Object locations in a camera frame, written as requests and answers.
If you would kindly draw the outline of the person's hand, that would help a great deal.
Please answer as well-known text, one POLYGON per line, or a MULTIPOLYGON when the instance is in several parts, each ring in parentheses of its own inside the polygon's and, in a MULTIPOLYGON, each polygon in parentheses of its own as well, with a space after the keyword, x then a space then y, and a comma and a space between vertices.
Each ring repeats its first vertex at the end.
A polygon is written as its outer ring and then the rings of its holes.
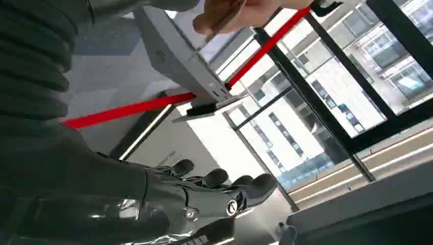
MULTIPOLYGON (((235 1, 205 1, 204 12, 193 20, 196 33, 207 35, 214 26, 227 14, 235 1)), ((238 15, 226 24, 220 33, 231 33, 245 27, 264 25, 279 8, 299 10, 311 5, 308 0, 257 0, 246 1, 238 15)))

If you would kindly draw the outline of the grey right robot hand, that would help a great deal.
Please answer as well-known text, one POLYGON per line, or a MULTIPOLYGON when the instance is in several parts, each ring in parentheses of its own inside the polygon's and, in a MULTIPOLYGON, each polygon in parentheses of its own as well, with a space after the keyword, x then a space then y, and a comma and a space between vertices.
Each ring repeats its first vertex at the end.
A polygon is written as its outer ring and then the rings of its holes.
POLYGON ((163 242, 263 203, 263 174, 245 185, 197 186, 91 151, 68 127, 1 127, 1 244, 163 242))

